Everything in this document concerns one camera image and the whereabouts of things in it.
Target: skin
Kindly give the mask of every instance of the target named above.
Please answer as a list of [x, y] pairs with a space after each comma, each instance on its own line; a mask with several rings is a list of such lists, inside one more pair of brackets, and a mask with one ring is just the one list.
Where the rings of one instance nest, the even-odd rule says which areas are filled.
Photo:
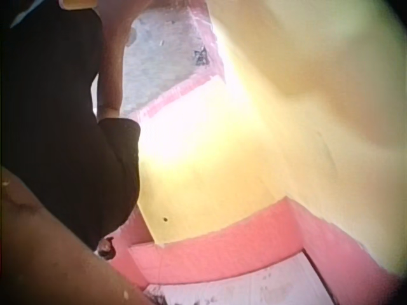
[[16, 176], [2, 168], [1, 180], [1, 298], [15, 304], [151, 305]]
[[132, 22], [151, 0], [99, 0], [104, 50], [97, 84], [97, 119], [118, 118], [123, 98], [123, 56]]

